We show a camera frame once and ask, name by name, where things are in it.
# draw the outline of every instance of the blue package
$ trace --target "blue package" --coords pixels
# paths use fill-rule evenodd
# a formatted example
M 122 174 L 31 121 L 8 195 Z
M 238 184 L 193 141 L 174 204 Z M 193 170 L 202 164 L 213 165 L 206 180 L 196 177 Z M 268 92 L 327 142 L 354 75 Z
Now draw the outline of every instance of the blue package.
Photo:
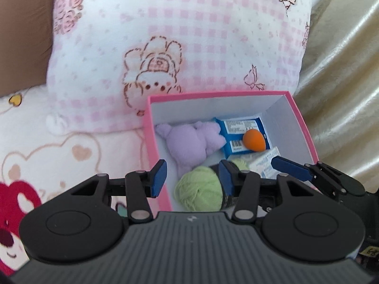
M 228 159 L 230 155 L 250 154 L 253 152 L 248 150 L 242 142 L 243 135 L 250 129 L 259 130 L 265 138 L 266 150 L 270 149 L 265 128 L 259 117 L 240 120 L 219 120 L 215 118 L 215 122 L 220 125 L 220 134 L 226 139 L 226 144 L 222 148 L 226 159 Z

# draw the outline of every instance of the pink and white pillow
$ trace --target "pink and white pillow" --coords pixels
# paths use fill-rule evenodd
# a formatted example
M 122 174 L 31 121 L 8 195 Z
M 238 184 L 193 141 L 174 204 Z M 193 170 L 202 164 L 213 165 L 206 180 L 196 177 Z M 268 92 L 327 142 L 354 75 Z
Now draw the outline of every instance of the pink and white pillow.
M 138 128 L 157 93 L 293 93 L 310 10 L 311 0 L 55 0 L 48 128 Z

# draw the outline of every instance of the bear nose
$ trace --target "bear nose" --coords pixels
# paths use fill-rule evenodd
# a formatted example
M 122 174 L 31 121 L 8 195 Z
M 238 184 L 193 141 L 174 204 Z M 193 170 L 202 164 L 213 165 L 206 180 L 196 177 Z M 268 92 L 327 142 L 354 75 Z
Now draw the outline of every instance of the bear nose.
M 11 233 L 2 228 L 0 229 L 0 244 L 7 248 L 10 248 L 14 244 Z

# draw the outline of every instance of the orange egg-shaped object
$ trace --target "orange egg-shaped object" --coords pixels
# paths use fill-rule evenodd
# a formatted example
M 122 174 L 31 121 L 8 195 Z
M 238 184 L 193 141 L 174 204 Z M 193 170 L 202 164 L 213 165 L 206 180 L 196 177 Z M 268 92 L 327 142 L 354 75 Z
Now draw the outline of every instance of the orange egg-shaped object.
M 250 129 L 246 131 L 242 138 L 243 145 L 252 151 L 265 151 L 266 141 L 262 133 L 257 129 Z

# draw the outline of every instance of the green yarn ball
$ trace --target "green yarn ball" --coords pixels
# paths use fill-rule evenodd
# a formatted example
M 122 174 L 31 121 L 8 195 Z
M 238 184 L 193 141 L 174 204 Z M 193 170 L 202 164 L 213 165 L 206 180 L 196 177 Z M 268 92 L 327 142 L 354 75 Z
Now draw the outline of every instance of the green yarn ball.
M 240 169 L 249 169 L 242 159 L 232 162 Z M 220 211 L 222 188 L 217 174 L 209 167 L 196 167 L 184 174 L 176 184 L 174 198 L 188 211 Z

